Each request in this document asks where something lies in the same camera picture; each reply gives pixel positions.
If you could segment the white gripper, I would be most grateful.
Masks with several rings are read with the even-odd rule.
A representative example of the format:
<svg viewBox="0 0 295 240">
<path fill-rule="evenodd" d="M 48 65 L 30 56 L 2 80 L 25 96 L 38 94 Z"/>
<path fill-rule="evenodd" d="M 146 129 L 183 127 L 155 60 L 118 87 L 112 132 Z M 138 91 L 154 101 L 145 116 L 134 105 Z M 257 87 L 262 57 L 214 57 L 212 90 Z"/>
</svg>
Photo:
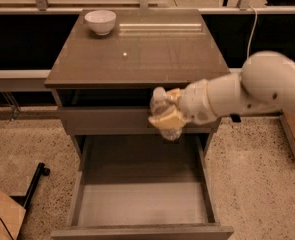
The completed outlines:
<svg viewBox="0 0 295 240">
<path fill-rule="evenodd" d="M 171 104 L 178 104 L 179 110 L 191 123 L 204 125 L 218 118 L 209 102 L 207 80 L 191 83 L 184 90 L 171 89 L 166 92 L 166 95 L 167 101 Z M 187 124 L 183 115 L 174 111 L 167 115 L 151 116 L 148 120 L 158 129 L 179 129 Z"/>
</svg>

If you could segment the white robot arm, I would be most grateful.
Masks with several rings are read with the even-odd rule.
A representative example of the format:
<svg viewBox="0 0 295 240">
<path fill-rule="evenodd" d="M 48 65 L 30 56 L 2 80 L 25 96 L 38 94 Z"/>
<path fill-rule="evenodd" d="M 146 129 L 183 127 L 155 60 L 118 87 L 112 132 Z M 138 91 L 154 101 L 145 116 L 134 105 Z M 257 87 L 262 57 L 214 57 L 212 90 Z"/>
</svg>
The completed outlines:
<svg viewBox="0 0 295 240">
<path fill-rule="evenodd" d="M 159 130 L 204 125 L 230 114 L 282 110 L 295 115 L 295 62 L 278 52 L 257 52 L 239 72 L 183 89 L 155 88 L 150 108 L 149 122 Z"/>
</svg>

